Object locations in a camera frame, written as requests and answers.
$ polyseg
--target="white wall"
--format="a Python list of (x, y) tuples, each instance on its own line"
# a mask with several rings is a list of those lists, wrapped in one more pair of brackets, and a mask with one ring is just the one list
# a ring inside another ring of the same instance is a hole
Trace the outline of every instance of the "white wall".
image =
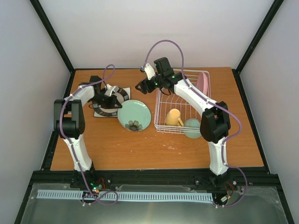
[(0, 219), (14, 223), (69, 72), (29, 0), (0, 3)]
[(272, 173), (299, 223), (299, 1), (284, 1), (244, 71), (244, 89)]
[[(186, 66), (237, 67), (273, 0), (41, 0), (75, 68), (138, 68), (161, 39), (176, 41)], [(170, 43), (149, 61), (167, 56)]]

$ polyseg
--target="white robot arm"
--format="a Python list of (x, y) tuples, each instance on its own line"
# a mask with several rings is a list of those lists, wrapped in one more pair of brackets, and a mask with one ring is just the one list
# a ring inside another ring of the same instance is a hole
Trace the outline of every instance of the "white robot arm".
[[(210, 170), (216, 176), (224, 174), (228, 169), (226, 143), (224, 140), (225, 137), (227, 137), (230, 128), (229, 116), (225, 114), (224, 119), (223, 117), (218, 117), (215, 113), (216, 109), (208, 103), (211, 102), (217, 104), (217, 102), (195, 88), (187, 78), (185, 82), (181, 73), (174, 74), (167, 58), (160, 58), (154, 63), (157, 68), (157, 73), (155, 73), (151, 65), (147, 63), (144, 67), (144, 72), (146, 73), (147, 78), (141, 81), (136, 86), (136, 89), (146, 94), (153, 92), (156, 88), (166, 88), (182, 97), (193, 106), (202, 117), (200, 131), (202, 136), (208, 141)], [(210, 123), (207, 123), (206, 119), (204, 119), (205, 126), (202, 127), (203, 115), (207, 115), (208, 113), (211, 118)]]
[[(107, 84), (106, 88), (102, 90), (100, 89), (100, 84), (83, 88), (85, 85), (92, 82), (97, 82), (99, 80), (101, 80), (99, 77), (91, 77), (89, 83), (83, 83), (79, 86), (79, 89), (82, 90), (70, 99), (64, 112), (64, 114), (71, 114), (71, 116), (63, 117), (64, 134), (73, 142), (75, 154), (83, 171), (90, 170), (92, 166), (92, 160), (88, 156), (83, 138), (85, 121), (82, 107), (87, 102), (93, 101), (93, 103), (98, 103), (99, 105), (102, 104), (106, 108), (121, 108), (121, 104), (118, 102), (117, 98), (112, 95), (115, 93), (115, 90), (118, 89), (117, 86), (111, 86)], [(58, 133), (60, 133), (59, 111), (61, 111), (62, 104), (68, 98), (70, 97), (66, 97), (63, 100), (56, 100), (54, 103), (54, 129), (57, 130)], [(80, 171), (68, 139), (63, 138), (63, 140), (67, 144), (73, 158), (74, 170)]]

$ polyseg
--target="dish rack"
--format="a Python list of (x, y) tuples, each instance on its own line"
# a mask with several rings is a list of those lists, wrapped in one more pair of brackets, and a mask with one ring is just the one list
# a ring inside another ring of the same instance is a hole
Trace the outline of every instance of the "dish rack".
[[(201, 70), (184, 70), (185, 76), (190, 80), (190, 82), (196, 86), (197, 78), (199, 75), (207, 76), (207, 96), (211, 98), (211, 85), (210, 85), (210, 73), (208, 71)], [(198, 127), (180, 127), (180, 126), (167, 126), (165, 124), (166, 114), (171, 109), (178, 109), (181, 112), (181, 119), (183, 122), (190, 118), (196, 118), (200, 120), (200, 115), (198, 112), (183, 98), (176, 94), (165, 95), (160, 90), (157, 90), (156, 108), (154, 125), (157, 132), (163, 133), (176, 133), (183, 134), (184, 132), (200, 132)]]

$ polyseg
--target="small teal bowl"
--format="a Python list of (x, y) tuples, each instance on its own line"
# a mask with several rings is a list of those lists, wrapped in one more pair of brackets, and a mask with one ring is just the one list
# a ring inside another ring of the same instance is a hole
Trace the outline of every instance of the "small teal bowl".
[[(199, 128), (200, 127), (200, 121), (198, 119), (195, 119), (195, 118), (190, 118), (190, 119), (188, 119), (184, 122), (184, 126), (185, 127), (197, 127), (197, 128)], [(197, 139), (201, 136), (200, 132), (195, 132), (195, 131), (192, 131), (192, 130), (184, 131), (184, 134), (187, 137), (191, 138), (191, 139)]]
[(148, 107), (139, 100), (127, 100), (118, 109), (117, 118), (120, 124), (129, 131), (140, 132), (150, 125), (151, 113)]

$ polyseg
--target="wooden table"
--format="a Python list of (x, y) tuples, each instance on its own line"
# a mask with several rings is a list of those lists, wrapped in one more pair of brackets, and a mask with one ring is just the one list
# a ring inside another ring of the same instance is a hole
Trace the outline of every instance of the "wooden table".
[[(213, 99), (224, 101), (228, 109), (243, 124), (242, 133), (228, 141), (227, 157), (232, 166), (263, 166), (231, 68), (196, 68), (210, 72)], [(79, 83), (88, 82), (91, 75), (102, 77), (103, 70), (76, 71), (71, 92)], [(110, 85), (131, 87), (131, 98), (144, 102), (152, 113), (150, 126), (135, 133), (124, 129), (117, 118), (95, 118), (93, 109), (84, 106), (86, 128), (84, 140), (90, 158), (97, 170), (107, 169), (174, 169), (207, 168), (210, 164), (207, 142), (203, 138), (190, 139), (183, 134), (159, 133), (154, 127), (156, 91), (143, 95), (135, 85), (145, 75), (138, 69), (119, 69), (109, 79)], [(238, 130), (231, 117), (229, 134)], [(58, 139), (51, 170), (73, 170), (68, 147)]]

